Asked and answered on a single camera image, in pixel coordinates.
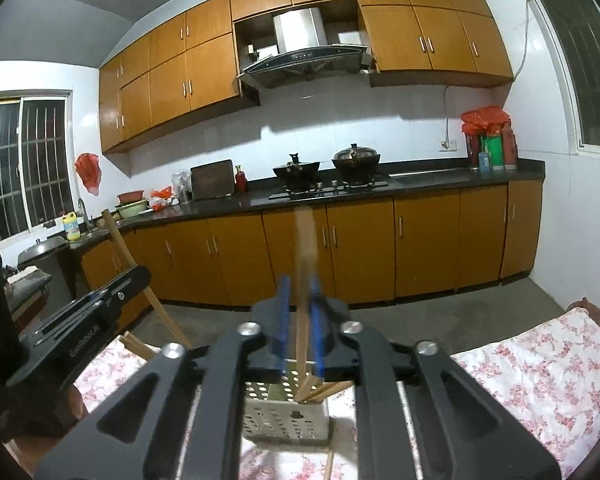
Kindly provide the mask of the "long wooden chopstick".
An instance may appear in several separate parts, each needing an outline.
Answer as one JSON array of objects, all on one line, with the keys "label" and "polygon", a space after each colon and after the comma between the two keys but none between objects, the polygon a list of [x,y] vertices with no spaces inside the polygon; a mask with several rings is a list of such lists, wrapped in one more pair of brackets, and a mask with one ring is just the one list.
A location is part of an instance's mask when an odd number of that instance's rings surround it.
[{"label": "long wooden chopstick", "polygon": [[102,218],[105,221],[106,228],[112,238],[112,241],[119,249],[123,259],[132,271],[134,287],[142,291],[142,294],[149,301],[151,307],[158,314],[161,322],[163,322],[163,324],[169,330],[174,340],[184,346],[186,349],[193,348],[192,342],[185,336],[180,329],[180,326],[175,323],[174,319],[170,317],[169,313],[166,312],[166,308],[163,307],[162,303],[151,289],[150,275],[148,270],[143,266],[139,266],[135,262],[133,255],[131,254],[128,246],[126,246],[125,241],[116,226],[116,222],[114,222],[114,218],[112,218],[112,214],[110,214],[108,209],[102,211]]}]

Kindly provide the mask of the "black wok with lid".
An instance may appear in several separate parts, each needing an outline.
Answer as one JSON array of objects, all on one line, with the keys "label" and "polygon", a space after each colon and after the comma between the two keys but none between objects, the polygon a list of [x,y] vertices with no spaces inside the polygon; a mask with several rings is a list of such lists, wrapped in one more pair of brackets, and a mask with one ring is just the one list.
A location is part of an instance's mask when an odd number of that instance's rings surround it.
[{"label": "black wok with lid", "polygon": [[320,162],[302,162],[298,153],[290,154],[290,161],[274,168],[274,174],[284,182],[288,192],[308,192],[317,184]]}]

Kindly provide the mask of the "pink floral tablecloth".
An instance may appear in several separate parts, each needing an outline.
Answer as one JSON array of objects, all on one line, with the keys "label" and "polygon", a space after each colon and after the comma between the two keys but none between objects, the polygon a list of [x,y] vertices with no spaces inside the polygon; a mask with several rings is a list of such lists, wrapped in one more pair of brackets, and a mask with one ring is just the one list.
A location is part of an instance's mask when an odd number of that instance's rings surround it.
[{"label": "pink floral tablecloth", "polygon": [[[582,308],[512,338],[458,352],[455,362],[536,437],[569,478],[600,440],[600,326]],[[351,389],[326,401],[332,443],[326,450],[242,444],[243,479],[321,479],[327,453],[332,478],[358,475],[358,435]]]}]

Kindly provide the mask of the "orange bag on counter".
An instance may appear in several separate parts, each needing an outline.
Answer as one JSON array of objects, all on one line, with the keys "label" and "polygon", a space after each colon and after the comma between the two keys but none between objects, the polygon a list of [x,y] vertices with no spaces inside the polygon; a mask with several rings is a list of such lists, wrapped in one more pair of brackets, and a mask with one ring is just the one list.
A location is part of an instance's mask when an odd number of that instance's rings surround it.
[{"label": "orange bag on counter", "polygon": [[161,190],[152,190],[149,195],[149,206],[153,211],[159,211],[172,202],[172,186],[168,185]]}]

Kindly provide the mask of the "left barred window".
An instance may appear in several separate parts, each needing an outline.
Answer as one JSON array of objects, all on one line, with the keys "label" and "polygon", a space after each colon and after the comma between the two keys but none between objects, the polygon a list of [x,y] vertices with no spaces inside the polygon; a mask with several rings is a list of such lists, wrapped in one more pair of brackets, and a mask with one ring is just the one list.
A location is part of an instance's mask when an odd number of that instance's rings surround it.
[{"label": "left barred window", "polygon": [[74,211],[67,113],[64,96],[0,101],[0,240]]}]

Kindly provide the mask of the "dark pot with lid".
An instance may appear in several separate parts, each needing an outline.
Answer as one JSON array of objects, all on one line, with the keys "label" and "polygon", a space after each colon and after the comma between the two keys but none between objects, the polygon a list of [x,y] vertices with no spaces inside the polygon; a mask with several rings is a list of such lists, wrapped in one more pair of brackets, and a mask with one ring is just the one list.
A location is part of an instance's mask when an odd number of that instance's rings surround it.
[{"label": "dark pot with lid", "polygon": [[340,173],[344,183],[366,185],[374,180],[380,154],[373,148],[352,143],[332,158],[332,163]]}]

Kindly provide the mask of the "wooden chopsticks on cloth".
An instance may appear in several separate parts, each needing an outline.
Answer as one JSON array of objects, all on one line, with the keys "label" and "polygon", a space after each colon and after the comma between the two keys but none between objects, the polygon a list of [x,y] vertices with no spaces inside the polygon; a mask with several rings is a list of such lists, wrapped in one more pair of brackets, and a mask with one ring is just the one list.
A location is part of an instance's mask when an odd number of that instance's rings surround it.
[{"label": "wooden chopsticks on cloth", "polygon": [[158,353],[157,350],[148,346],[140,338],[134,336],[131,332],[125,332],[119,337],[120,342],[124,345],[124,348],[129,352],[134,353],[139,358],[150,361]]}]

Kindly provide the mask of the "black countertop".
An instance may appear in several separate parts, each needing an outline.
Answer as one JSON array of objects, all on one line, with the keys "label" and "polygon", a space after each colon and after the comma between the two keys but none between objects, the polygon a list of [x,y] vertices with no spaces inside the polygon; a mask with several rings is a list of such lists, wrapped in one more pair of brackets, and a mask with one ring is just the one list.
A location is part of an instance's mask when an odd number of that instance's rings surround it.
[{"label": "black countertop", "polygon": [[344,200],[374,200],[404,193],[432,192],[451,188],[504,184],[510,181],[544,180],[545,164],[540,160],[521,158],[514,170],[481,172],[471,170],[463,159],[427,159],[412,162],[383,162],[378,166],[375,184],[345,185],[336,170],[318,173],[320,183],[312,192],[292,194],[284,191],[280,181],[267,178],[249,183],[249,192],[213,200],[194,200],[187,204],[169,206],[160,211],[147,211],[130,220],[120,220],[121,232],[163,226],[177,221],[207,219],[251,214],[269,209],[291,208],[300,205],[319,205]]}]

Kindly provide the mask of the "white perforated utensil basket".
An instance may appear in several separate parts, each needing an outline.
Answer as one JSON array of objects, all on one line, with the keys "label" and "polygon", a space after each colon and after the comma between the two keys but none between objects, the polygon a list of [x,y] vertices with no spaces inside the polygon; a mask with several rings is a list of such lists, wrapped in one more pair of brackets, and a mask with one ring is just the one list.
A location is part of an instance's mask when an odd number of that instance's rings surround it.
[{"label": "white perforated utensil basket", "polygon": [[332,421],[326,402],[294,400],[302,380],[295,360],[287,360],[279,382],[246,382],[242,436],[283,445],[326,444]]}]

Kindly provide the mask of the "red plastic bag on bottles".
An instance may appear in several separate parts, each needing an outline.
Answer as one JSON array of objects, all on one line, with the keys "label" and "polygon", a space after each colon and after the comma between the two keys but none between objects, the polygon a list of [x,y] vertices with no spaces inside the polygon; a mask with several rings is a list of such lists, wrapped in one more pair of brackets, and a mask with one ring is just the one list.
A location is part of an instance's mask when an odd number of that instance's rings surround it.
[{"label": "red plastic bag on bottles", "polygon": [[499,136],[502,128],[510,124],[509,114],[499,106],[470,110],[460,116],[460,119],[466,136]]}]

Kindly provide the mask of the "red bottle on counter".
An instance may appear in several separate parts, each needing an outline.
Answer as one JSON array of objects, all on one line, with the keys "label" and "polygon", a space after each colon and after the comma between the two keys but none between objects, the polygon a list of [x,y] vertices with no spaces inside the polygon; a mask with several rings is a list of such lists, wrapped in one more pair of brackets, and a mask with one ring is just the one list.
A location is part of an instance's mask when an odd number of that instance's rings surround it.
[{"label": "red bottle on counter", "polygon": [[239,194],[245,194],[248,192],[248,180],[246,174],[242,171],[242,166],[236,166],[235,174],[235,190]]}]

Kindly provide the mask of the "black gas stove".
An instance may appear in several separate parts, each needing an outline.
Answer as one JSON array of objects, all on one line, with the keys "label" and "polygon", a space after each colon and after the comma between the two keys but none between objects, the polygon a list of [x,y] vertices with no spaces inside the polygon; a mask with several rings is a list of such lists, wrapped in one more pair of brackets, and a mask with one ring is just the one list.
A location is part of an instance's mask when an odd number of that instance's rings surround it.
[{"label": "black gas stove", "polygon": [[308,192],[291,193],[284,188],[283,192],[273,193],[268,196],[269,200],[313,200],[314,198],[323,198],[327,196],[337,196],[341,194],[367,192],[376,190],[376,188],[385,188],[388,185],[386,180],[371,180],[368,183],[346,183],[332,180],[330,182],[318,182],[315,188]]}]

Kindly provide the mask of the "steel pot with lid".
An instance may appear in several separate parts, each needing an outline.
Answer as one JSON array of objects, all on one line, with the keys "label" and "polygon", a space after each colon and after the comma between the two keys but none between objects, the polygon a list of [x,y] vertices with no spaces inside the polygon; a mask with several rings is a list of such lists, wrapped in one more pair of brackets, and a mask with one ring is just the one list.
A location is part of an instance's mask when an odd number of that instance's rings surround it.
[{"label": "steel pot with lid", "polygon": [[38,261],[42,261],[66,249],[68,245],[68,240],[62,236],[52,236],[47,240],[37,240],[33,246],[20,252],[17,268],[24,269],[27,266],[34,266]]}]

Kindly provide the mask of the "lower wooden base cabinets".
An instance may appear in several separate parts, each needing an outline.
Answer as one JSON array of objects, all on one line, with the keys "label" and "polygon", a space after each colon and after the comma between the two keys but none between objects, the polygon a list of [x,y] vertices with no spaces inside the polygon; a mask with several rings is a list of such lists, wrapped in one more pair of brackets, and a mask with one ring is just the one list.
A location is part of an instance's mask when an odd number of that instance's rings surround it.
[{"label": "lower wooden base cabinets", "polygon": [[[542,192],[541,181],[522,180],[316,205],[321,289],[347,304],[377,304],[526,273]],[[81,263],[95,288],[134,260],[162,300],[247,307],[294,276],[295,229],[288,208],[175,221],[129,230],[123,248],[105,240]]]}]

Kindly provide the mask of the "wooden chopstick on cloth front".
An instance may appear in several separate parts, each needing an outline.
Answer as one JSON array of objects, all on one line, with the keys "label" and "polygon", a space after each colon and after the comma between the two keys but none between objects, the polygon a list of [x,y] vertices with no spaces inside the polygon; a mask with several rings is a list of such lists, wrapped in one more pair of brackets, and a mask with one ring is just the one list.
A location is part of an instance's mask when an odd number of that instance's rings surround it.
[{"label": "wooden chopstick on cloth front", "polygon": [[324,468],[323,479],[330,480],[332,478],[332,465],[334,464],[335,453],[333,450],[329,450],[327,453],[326,464]]}]

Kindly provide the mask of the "red hanging plastic bag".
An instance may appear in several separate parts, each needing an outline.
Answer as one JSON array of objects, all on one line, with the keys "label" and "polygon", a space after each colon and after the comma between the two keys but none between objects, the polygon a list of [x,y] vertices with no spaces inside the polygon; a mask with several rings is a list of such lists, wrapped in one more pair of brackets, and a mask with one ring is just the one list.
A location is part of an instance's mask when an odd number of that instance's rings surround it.
[{"label": "red hanging plastic bag", "polygon": [[74,163],[74,168],[76,168],[76,174],[80,177],[87,192],[99,196],[100,182],[102,182],[99,157],[93,153],[79,154]]}]

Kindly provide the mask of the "yellow detergent bottle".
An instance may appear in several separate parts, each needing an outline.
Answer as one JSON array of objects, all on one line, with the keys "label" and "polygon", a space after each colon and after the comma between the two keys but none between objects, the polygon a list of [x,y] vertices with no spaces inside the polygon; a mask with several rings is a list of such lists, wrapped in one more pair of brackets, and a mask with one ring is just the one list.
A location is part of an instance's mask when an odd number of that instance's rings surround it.
[{"label": "yellow detergent bottle", "polygon": [[70,211],[62,217],[62,226],[68,242],[75,242],[81,237],[78,216],[74,211]]}]

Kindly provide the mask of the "stacked green and red basins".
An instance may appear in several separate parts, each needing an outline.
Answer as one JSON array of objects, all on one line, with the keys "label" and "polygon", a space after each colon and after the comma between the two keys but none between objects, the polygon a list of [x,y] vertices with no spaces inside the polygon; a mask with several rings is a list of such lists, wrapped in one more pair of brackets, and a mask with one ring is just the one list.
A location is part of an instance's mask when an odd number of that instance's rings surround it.
[{"label": "stacked green and red basins", "polygon": [[148,199],[143,190],[125,192],[118,195],[116,211],[122,219],[129,219],[149,209]]}]

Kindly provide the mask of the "upper wooden wall cabinets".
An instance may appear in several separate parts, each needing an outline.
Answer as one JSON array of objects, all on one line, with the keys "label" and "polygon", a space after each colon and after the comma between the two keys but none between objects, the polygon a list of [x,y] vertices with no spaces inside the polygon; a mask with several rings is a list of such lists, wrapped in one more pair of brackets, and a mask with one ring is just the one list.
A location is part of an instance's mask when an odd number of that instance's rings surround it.
[{"label": "upper wooden wall cabinets", "polygon": [[514,76],[486,0],[207,0],[100,68],[100,146],[123,153],[263,90],[359,73],[375,86]]}]

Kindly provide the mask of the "brown cutting board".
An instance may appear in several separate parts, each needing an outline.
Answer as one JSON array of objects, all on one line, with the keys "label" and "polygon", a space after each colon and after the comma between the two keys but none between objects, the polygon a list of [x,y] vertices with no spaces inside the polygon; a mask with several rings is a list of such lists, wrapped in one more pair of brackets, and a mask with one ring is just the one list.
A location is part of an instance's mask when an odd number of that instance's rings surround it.
[{"label": "brown cutting board", "polygon": [[194,200],[214,200],[235,192],[234,165],[230,159],[195,166],[190,176]]}]

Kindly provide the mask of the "steel range hood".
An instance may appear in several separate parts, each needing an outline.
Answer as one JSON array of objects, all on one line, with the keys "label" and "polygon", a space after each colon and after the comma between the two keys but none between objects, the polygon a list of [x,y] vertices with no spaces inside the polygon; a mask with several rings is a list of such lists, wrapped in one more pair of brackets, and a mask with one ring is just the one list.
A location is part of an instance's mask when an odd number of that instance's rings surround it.
[{"label": "steel range hood", "polygon": [[356,75],[373,64],[356,0],[278,10],[235,23],[238,79],[274,89],[325,77]]}]

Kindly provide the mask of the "green container on counter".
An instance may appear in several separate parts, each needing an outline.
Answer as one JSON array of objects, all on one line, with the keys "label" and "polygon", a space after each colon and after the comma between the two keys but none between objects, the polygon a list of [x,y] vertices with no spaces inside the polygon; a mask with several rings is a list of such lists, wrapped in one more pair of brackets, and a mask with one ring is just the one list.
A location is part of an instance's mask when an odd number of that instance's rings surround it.
[{"label": "green container on counter", "polygon": [[489,154],[490,164],[493,171],[505,169],[503,141],[501,136],[486,137],[486,151]]}]

